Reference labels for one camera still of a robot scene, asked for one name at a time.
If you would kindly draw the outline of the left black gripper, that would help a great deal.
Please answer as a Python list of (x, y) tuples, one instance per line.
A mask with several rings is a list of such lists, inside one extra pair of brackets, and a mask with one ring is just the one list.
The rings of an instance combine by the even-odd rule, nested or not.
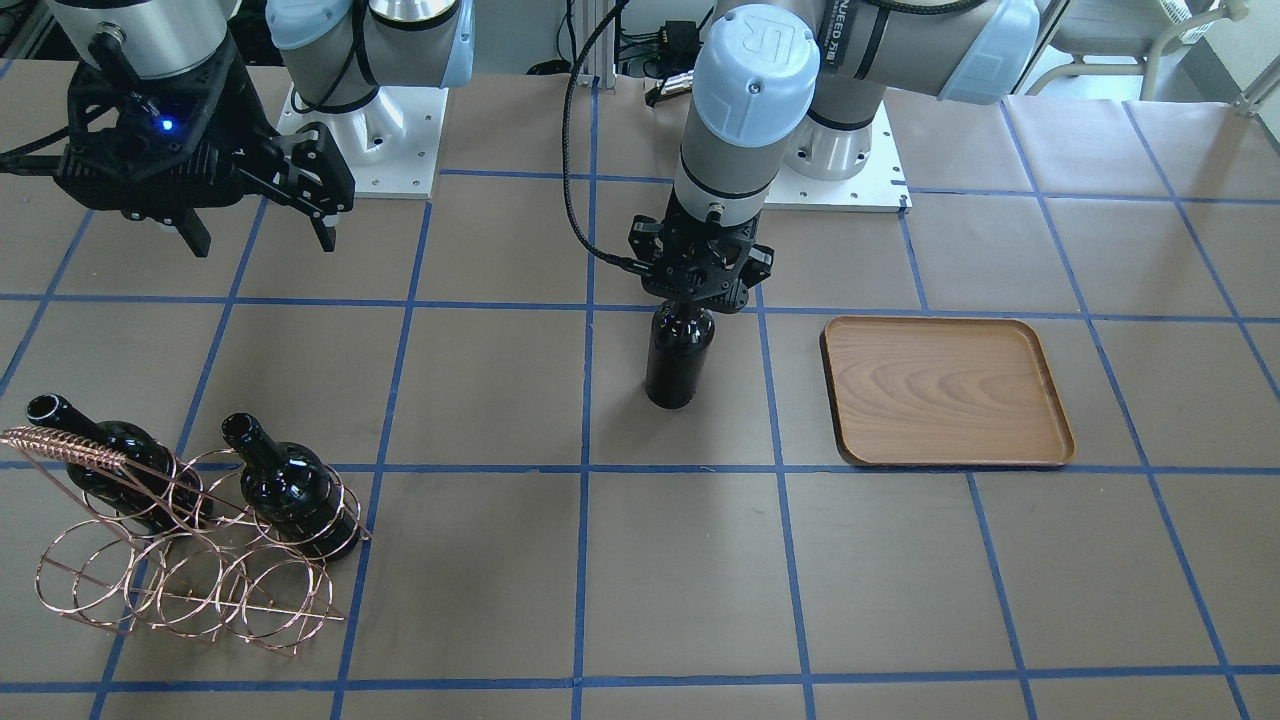
[(750, 288), (772, 273), (774, 251), (756, 242), (759, 220), (723, 225), (714, 211), (700, 222), (671, 195), (660, 222), (636, 215), (630, 227), (641, 287), (659, 299), (739, 313), (749, 302)]

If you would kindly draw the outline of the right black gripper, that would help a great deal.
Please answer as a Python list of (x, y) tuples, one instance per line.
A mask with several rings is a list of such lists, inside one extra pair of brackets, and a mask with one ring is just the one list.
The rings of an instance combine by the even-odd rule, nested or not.
[[(262, 126), (233, 138), (232, 187), (310, 217), (321, 250), (334, 252), (337, 214), (352, 209), (355, 178), (329, 127), (311, 122), (294, 135), (269, 135)], [(175, 213), (172, 227), (196, 258), (209, 256), (211, 236), (196, 210)]]

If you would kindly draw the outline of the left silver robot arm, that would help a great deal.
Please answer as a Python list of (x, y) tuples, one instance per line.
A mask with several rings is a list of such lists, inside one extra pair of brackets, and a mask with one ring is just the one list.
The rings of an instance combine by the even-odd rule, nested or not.
[(627, 272), (659, 299), (736, 313), (773, 252), (756, 242), (781, 168), (856, 176), (887, 88), (988, 105), (1041, 28), (1033, 1), (721, 1), (694, 65), (673, 188), (637, 215)]

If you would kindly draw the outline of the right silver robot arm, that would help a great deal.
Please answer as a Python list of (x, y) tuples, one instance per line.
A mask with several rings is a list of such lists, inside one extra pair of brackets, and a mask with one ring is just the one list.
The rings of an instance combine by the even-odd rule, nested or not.
[(67, 146), (14, 172), (47, 176), (83, 206), (173, 228), (209, 254), (205, 208), (259, 195), (308, 218), (334, 250), (356, 197), (353, 165), (406, 142), (389, 90), (466, 85), (471, 1), (269, 1), (270, 40), (305, 123), (269, 119), (225, 1), (51, 1), (79, 64)]

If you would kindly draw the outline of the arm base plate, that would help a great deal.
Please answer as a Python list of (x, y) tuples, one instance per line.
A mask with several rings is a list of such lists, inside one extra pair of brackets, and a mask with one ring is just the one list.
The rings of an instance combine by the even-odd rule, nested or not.
[(884, 105), (858, 138), (804, 120), (790, 140), (765, 208), (813, 211), (906, 211), (913, 206)]
[(384, 86), (372, 101), (346, 114), (301, 114), (293, 87), (276, 128), (296, 132), (326, 124), (353, 177), (360, 199), (430, 199), (445, 119), (447, 88)]

